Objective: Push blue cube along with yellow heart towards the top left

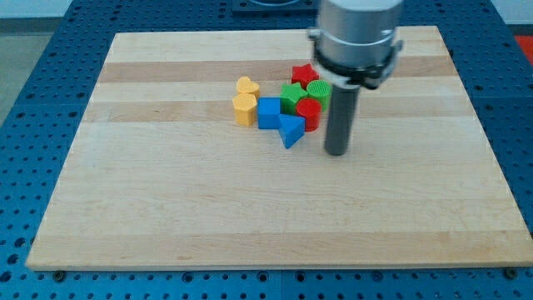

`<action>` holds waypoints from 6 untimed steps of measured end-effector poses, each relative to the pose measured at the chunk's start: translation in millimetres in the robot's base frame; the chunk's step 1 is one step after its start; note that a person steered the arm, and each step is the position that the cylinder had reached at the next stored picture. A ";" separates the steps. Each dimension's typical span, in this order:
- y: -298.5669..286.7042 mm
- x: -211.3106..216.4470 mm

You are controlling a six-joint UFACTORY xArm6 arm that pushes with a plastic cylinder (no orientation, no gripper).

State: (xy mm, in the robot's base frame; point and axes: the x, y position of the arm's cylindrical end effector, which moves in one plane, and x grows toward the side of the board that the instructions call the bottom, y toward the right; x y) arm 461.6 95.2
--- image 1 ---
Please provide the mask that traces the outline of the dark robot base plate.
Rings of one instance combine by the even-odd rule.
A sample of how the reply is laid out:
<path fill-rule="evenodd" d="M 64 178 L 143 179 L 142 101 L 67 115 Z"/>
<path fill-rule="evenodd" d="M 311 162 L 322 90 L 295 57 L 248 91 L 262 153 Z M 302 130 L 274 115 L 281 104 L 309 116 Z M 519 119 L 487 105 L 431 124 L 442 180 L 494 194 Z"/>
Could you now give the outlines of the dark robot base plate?
<path fill-rule="evenodd" d="M 320 0 L 231 0 L 235 14 L 253 13 L 315 13 Z"/>

